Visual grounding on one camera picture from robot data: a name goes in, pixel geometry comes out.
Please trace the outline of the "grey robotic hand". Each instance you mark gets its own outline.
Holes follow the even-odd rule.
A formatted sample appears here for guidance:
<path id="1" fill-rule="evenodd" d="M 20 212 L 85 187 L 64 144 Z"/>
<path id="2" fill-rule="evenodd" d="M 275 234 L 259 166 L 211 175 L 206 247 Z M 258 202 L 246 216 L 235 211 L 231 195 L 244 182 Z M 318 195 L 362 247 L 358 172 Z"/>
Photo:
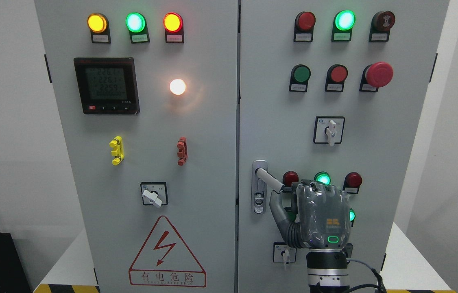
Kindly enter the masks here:
<path id="1" fill-rule="evenodd" d="M 302 180 L 295 185 L 299 222 L 292 221 L 273 191 L 269 207 L 283 241 L 292 248 L 338 249 L 351 232 L 348 194 L 334 185 Z"/>

